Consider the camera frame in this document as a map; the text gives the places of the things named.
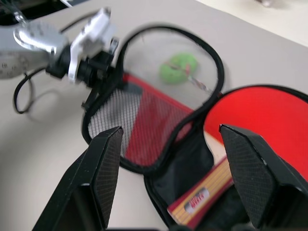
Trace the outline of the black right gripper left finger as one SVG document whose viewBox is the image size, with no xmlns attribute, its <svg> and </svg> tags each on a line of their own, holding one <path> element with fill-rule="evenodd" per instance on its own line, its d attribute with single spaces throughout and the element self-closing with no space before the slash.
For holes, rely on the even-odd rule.
<svg viewBox="0 0 308 231">
<path fill-rule="evenodd" d="M 123 130 L 99 133 L 67 169 L 32 231 L 105 231 L 117 185 Z"/>
</svg>

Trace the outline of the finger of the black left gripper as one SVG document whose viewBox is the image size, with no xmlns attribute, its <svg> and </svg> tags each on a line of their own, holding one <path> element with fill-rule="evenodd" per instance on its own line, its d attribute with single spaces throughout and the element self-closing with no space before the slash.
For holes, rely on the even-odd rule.
<svg viewBox="0 0 308 231">
<path fill-rule="evenodd" d="M 111 42 L 110 42 L 110 46 L 109 46 L 109 54 L 114 57 L 115 55 L 115 52 L 118 48 L 118 45 L 119 45 L 119 39 L 118 38 L 115 38 L 113 37 L 111 39 Z"/>
<path fill-rule="evenodd" d="M 107 84 L 95 85 L 87 99 L 82 102 L 81 107 L 84 111 L 88 111 L 94 104 L 104 102 L 107 99 Z"/>
</svg>

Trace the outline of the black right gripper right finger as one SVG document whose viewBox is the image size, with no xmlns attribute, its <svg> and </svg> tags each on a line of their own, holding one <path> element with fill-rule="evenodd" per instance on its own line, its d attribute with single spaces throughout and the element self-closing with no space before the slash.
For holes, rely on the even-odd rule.
<svg viewBox="0 0 308 231">
<path fill-rule="evenodd" d="M 261 231 L 308 231 L 308 181 L 258 134 L 220 125 L 236 190 Z"/>
</svg>

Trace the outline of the black mesh paddle case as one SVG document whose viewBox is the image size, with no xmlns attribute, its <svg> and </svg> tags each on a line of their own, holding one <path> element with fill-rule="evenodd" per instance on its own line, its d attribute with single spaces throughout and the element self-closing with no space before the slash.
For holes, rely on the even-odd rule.
<svg viewBox="0 0 308 231">
<path fill-rule="evenodd" d="M 160 65 L 180 52 L 196 57 L 194 77 L 212 93 L 190 82 L 161 80 Z M 145 25 L 129 34 L 114 68 L 115 88 L 85 112 L 84 139 L 90 142 L 104 130 L 123 128 L 120 165 L 143 176 L 150 200 L 169 228 L 261 231 L 252 225 L 234 185 L 194 229 L 177 223 L 167 209 L 226 157 L 223 142 L 205 130 L 209 111 L 224 94 L 250 86 L 292 88 L 257 84 L 223 92 L 225 72 L 218 53 L 198 36 L 171 25 Z"/>
</svg>

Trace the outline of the red table tennis paddle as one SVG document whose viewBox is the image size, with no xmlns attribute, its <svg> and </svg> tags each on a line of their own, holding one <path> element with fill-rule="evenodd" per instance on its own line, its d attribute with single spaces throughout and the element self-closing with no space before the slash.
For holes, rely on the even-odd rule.
<svg viewBox="0 0 308 231">
<path fill-rule="evenodd" d="M 205 130 L 223 142 L 220 125 L 260 135 L 308 181 L 308 95 L 275 86 L 233 90 L 219 99 L 205 119 Z M 230 185 L 234 182 L 226 156 L 167 210 L 177 223 L 194 229 Z"/>
</svg>

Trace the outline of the green plush keychain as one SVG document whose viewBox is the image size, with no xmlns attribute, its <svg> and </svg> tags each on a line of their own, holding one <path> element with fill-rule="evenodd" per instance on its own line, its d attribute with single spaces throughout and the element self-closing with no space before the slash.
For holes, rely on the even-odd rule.
<svg viewBox="0 0 308 231">
<path fill-rule="evenodd" d="M 162 63 L 159 76 L 166 84 L 182 84 L 190 82 L 197 88 L 212 93 L 213 91 L 203 82 L 194 77 L 198 68 L 198 61 L 191 53 L 177 53 Z"/>
</svg>

